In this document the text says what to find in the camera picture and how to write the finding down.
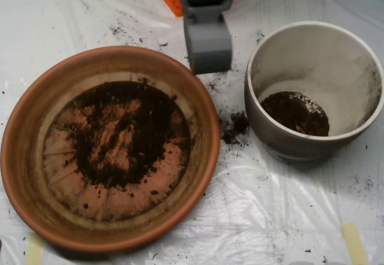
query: terracotta pot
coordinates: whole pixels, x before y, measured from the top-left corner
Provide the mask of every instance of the terracotta pot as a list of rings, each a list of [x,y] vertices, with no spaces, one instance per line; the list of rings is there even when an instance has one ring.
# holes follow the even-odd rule
[[[126,186],[90,182],[78,170],[73,128],[65,123],[87,120],[89,108],[76,101],[82,92],[118,81],[145,82],[176,95],[182,114],[172,120],[177,123],[184,115],[187,126],[164,145],[167,152],[157,169]],[[105,124],[117,122],[112,118]],[[100,133],[100,144],[105,134]],[[1,174],[11,204],[36,233],[77,251],[113,252],[144,245],[175,226],[202,197],[219,147],[215,107],[190,70],[152,50],[105,47],[60,62],[23,94],[2,139]]]

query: masking tape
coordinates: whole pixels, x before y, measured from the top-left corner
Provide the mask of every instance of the masking tape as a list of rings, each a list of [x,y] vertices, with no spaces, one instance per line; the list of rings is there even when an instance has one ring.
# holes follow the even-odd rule
[[[32,233],[28,238],[28,250],[25,257],[25,265],[40,265],[43,256],[43,239],[36,233]]]
[[[352,265],[369,265],[367,255],[360,240],[360,235],[354,222],[341,226]]]

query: white ceramic pot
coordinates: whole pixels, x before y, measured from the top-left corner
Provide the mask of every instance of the white ceramic pot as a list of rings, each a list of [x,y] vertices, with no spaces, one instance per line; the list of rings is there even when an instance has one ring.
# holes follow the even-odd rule
[[[273,155],[296,161],[323,158],[357,138],[383,107],[383,68],[351,32],[322,22],[297,22],[269,34],[257,46],[245,76],[250,127]],[[329,119],[329,135],[288,129],[260,103],[270,94],[300,92]]]

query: soil residue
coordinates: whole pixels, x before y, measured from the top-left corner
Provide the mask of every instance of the soil residue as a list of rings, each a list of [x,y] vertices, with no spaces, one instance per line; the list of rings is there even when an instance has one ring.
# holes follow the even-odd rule
[[[232,120],[231,127],[223,131],[221,139],[226,144],[238,144],[236,137],[247,132],[249,122],[244,112],[233,113],[230,118]]]
[[[299,133],[328,136],[329,122],[324,110],[299,92],[283,91],[261,102],[264,110],[277,122]]]
[[[140,183],[156,171],[154,162],[164,159],[164,144],[180,133],[171,124],[175,112],[183,117],[182,135],[190,136],[175,99],[137,82],[103,83],[85,91],[72,102],[86,115],[86,124],[64,125],[71,131],[68,139],[74,141],[70,162],[77,162],[78,171],[93,185],[109,188]],[[135,109],[127,110],[129,104],[136,104]],[[125,113],[116,118],[119,109]],[[119,162],[111,162],[111,156],[119,156]]]

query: plastic sheet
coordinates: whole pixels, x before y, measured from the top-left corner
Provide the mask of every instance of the plastic sheet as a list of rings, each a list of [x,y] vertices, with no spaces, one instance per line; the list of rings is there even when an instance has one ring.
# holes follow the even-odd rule
[[[26,88],[73,54],[134,45],[187,65],[182,19],[162,0],[0,0],[0,12],[1,135]],[[224,124],[244,111],[251,52],[281,25],[334,23],[384,61],[384,0],[235,0],[225,17],[232,70],[200,76]],[[384,263],[383,123],[381,114],[347,148],[306,170],[274,160],[252,132],[237,136],[239,144],[222,141],[205,196],[179,225],[146,247],[97,261],[45,242],[40,255],[34,251],[34,233],[0,183],[0,264],[351,264],[344,222],[356,224],[370,264]]]

